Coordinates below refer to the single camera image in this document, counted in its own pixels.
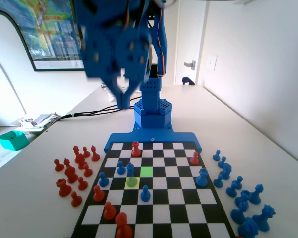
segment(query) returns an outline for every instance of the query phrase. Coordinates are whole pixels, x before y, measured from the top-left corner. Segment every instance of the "green highlighted square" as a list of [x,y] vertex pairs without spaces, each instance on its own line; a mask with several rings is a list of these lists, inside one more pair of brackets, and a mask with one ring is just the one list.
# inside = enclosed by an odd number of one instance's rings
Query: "green highlighted square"
[[153,177],[153,166],[141,166],[140,177]]

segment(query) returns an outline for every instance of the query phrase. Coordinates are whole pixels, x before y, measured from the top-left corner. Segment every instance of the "white wall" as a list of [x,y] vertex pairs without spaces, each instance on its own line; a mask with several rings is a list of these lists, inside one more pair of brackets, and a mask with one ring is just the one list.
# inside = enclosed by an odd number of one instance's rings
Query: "white wall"
[[202,64],[207,89],[298,159],[298,0],[211,1]]

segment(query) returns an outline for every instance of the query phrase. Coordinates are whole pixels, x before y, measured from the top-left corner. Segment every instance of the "framed poster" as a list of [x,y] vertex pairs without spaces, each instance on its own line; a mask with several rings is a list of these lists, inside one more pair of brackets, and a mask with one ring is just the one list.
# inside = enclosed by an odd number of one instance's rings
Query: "framed poster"
[[84,70],[69,0],[0,0],[0,14],[16,27],[34,71]]

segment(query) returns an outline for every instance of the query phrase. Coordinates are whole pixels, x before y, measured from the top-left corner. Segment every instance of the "red chess piece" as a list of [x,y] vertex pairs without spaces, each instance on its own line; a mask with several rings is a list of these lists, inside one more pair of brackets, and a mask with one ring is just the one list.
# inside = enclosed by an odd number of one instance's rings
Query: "red chess piece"
[[56,164],[56,166],[55,166],[56,171],[61,171],[64,168],[64,165],[60,164],[60,161],[58,159],[55,159],[54,163]]
[[193,157],[190,158],[190,162],[193,165],[197,165],[199,163],[198,152],[194,151]]
[[93,199],[95,202],[101,202],[102,200],[104,200],[105,192],[100,189],[100,186],[96,185],[94,187],[94,192],[95,192],[95,194],[93,196]]
[[127,225],[126,213],[118,213],[115,222],[118,227],[116,238],[131,238],[133,236],[133,231],[131,230],[131,227]]
[[104,212],[104,218],[106,220],[113,220],[116,216],[117,209],[116,207],[113,207],[111,205],[111,202],[106,202],[105,204],[105,212]]
[[75,174],[75,168],[72,166],[66,168],[64,174],[68,177],[68,183],[74,183],[78,179],[78,175]]
[[139,143],[137,141],[133,142],[133,151],[131,152],[133,156],[139,156],[141,154],[140,149],[138,149]]
[[80,191],[84,191],[88,187],[88,182],[84,181],[83,177],[79,177],[78,182],[79,182],[78,189]]
[[95,146],[92,146],[91,147],[91,150],[93,152],[93,156],[91,157],[91,160],[92,161],[97,161],[100,159],[100,155],[96,153],[96,147]]
[[75,191],[71,193],[71,197],[72,197],[72,201],[71,201],[72,207],[78,207],[83,201],[82,197],[78,196]]
[[66,197],[71,192],[71,187],[66,185],[66,180],[64,178],[59,179],[56,182],[56,186],[60,188],[59,196]]
[[89,165],[87,163],[84,165],[84,169],[85,169],[84,175],[86,177],[89,177],[93,174],[93,170],[89,168]]

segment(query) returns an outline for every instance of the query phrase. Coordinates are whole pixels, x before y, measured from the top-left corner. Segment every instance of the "red pawn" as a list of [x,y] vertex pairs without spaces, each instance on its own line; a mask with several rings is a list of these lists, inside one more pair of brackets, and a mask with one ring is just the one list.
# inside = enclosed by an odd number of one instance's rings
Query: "red pawn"
[[55,159],[54,163],[56,164],[56,166],[55,166],[56,171],[61,171],[64,168],[64,165],[60,164],[60,161],[58,159]]
[[75,191],[71,193],[71,197],[72,197],[72,201],[71,201],[72,207],[78,207],[83,201],[82,197],[78,196]]
[[198,152],[194,151],[193,157],[190,158],[190,162],[193,165],[197,165],[199,163]]
[[95,194],[93,196],[93,199],[95,202],[101,202],[102,200],[104,200],[105,192],[100,189],[100,186],[96,185],[94,187],[94,192],[95,192]]
[[80,191],[84,191],[88,187],[88,182],[84,181],[83,177],[79,177],[78,182],[79,182],[78,189]]
[[118,227],[116,238],[131,238],[133,236],[133,231],[131,230],[131,227],[127,225],[126,213],[118,213],[115,222]]
[[137,141],[134,141],[133,142],[134,149],[132,151],[133,156],[139,156],[141,154],[141,151],[140,151],[140,149],[138,149],[138,146],[139,146],[139,143]]
[[84,169],[85,169],[84,175],[86,177],[89,177],[93,174],[93,170],[89,168],[89,165],[87,163],[84,165]]
[[96,147],[95,146],[92,146],[91,147],[91,150],[93,152],[93,156],[91,157],[91,160],[92,161],[97,161],[100,159],[100,155],[96,153]]
[[66,180],[64,178],[59,179],[56,182],[56,186],[60,188],[59,196],[66,197],[71,192],[71,187],[66,185]]

